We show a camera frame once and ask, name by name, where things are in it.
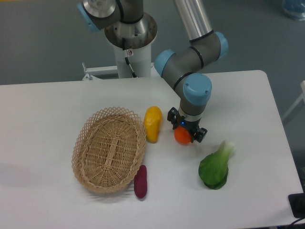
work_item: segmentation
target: purple sweet potato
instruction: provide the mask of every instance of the purple sweet potato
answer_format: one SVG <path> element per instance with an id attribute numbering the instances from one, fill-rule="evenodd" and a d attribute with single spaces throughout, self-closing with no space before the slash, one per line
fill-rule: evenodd
<path id="1" fill-rule="evenodd" d="M 147 193 L 147 169 L 141 165 L 134 177 L 134 193 L 139 199 L 143 199 Z"/>

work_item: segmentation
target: orange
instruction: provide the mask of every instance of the orange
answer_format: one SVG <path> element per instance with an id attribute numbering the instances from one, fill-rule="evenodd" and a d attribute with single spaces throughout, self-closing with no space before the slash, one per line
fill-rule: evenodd
<path id="1" fill-rule="evenodd" d="M 188 144 L 191 142 L 192 137 L 190 136 L 189 132 L 183 128 L 182 126 L 178 126 L 175 129 L 175 139 L 177 142 L 179 142 L 180 144 Z"/>

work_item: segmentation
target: wicker basket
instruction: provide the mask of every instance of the wicker basket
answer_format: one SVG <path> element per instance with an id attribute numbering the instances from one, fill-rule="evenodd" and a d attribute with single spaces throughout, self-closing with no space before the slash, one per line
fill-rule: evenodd
<path id="1" fill-rule="evenodd" d="M 145 144 L 145 128 L 137 114 L 120 107 L 100 110 L 86 122 L 75 144 L 75 177 L 94 192 L 119 191 L 137 174 Z"/>

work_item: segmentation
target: yellow bell pepper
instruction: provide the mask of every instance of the yellow bell pepper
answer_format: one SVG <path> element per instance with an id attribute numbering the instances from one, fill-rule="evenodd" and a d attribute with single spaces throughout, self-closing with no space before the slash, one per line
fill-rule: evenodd
<path id="1" fill-rule="evenodd" d="M 146 139 L 151 143 L 158 140 L 160 125 L 162 122 L 162 111 L 157 106 L 149 107 L 145 113 L 144 126 L 146 129 Z"/>

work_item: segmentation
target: green vegetable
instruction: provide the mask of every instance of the green vegetable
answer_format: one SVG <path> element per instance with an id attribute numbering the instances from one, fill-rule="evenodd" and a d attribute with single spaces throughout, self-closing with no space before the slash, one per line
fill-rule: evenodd
<path id="1" fill-rule="evenodd" d="M 232 141 L 224 140 L 219 149 L 200 162 L 198 173 L 204 184 L 211 189 L 220 189 L 227 182 L 228 160 L 235 150 Z"/>

